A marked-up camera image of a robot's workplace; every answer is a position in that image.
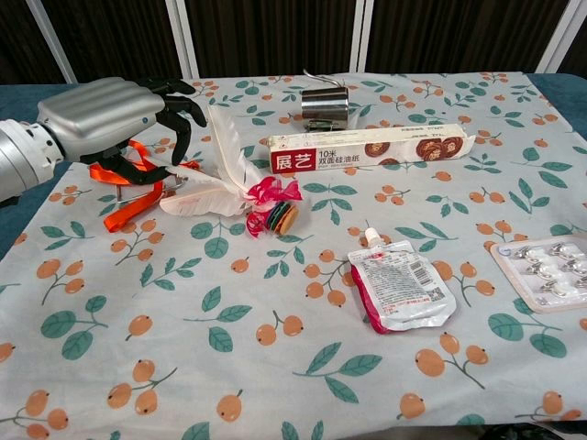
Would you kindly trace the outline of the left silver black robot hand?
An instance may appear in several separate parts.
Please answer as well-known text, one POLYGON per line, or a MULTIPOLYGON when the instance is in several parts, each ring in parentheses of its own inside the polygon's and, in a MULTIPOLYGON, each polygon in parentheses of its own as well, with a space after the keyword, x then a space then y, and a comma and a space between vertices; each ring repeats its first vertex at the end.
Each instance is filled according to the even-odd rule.
POLYGON ((99 164, 135 185, 148 185, 170 175, 164 166, 140 170, 121 149, 135 135, 159 123, 176 134, 172 165, 180 164, 191 141, 192 124, 206 126, 195 93, 180 79, 127 81, 108 77, 82 84, 38 104, 38 121, 56 139, 69 162, 99 164))

